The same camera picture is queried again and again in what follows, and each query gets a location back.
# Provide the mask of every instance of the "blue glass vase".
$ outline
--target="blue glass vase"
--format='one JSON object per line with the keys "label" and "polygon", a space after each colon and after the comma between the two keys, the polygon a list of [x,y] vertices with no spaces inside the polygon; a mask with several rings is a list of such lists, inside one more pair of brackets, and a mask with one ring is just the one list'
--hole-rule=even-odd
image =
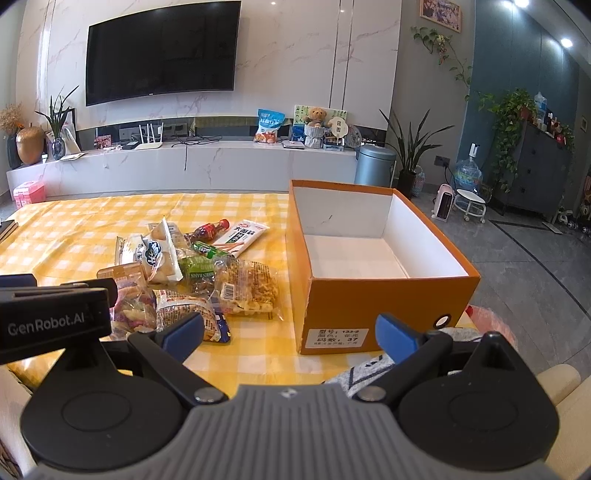
{"label": "blue glass vase", "polygon": [[58,137],[51,142],[51,153],[54,160],[59,160],[66,154],[66,144],[62,137]]}

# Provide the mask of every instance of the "tv screen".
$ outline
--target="tv screen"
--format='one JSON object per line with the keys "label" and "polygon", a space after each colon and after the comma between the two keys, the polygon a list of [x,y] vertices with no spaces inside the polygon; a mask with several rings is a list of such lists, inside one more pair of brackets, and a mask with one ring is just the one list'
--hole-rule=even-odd
{"label": "tv screen", "polygon": [[91,25],[86,104],[233,90],[240,4],[178,5]]}

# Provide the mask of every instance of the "small box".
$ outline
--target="small box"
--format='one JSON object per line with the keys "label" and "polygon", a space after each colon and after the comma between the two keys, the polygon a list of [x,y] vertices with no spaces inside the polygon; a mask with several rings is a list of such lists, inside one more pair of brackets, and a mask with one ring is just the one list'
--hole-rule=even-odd
{"label": "small box", "polygon": [[376,317],[454,326],[480,275],[398,190],[292,180],[287,263],[299,353],[379,350]]}
{"label": "small box", "polygon": [[26,181],[14,189],[17,209],[29,203],[45,202],[45,185],[38,180]]}

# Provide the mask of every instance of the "cabinet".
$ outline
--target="cabinet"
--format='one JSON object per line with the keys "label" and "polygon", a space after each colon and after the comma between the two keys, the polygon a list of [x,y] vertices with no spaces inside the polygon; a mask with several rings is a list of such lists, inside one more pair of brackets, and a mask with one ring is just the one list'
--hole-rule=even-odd
{"label": "cabinet", "polygon": [[552,217],[564,191],[571,162],[570,152],[554,138],[526,124],[514,156],[517,159],[517,176],[506,177],[511,190],[509,193],[497,190],[494,198],[504,208],[512,206]]}

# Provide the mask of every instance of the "pink box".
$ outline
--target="pink box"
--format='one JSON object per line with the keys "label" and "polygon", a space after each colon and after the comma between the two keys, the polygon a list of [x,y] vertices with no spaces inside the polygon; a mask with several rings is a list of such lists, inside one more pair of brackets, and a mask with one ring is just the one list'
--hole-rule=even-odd
{"label": "pink box", "polygon": [[14,189],[17,209],[29,203],[45,202],[45,185],[40,181],[26,181]]}

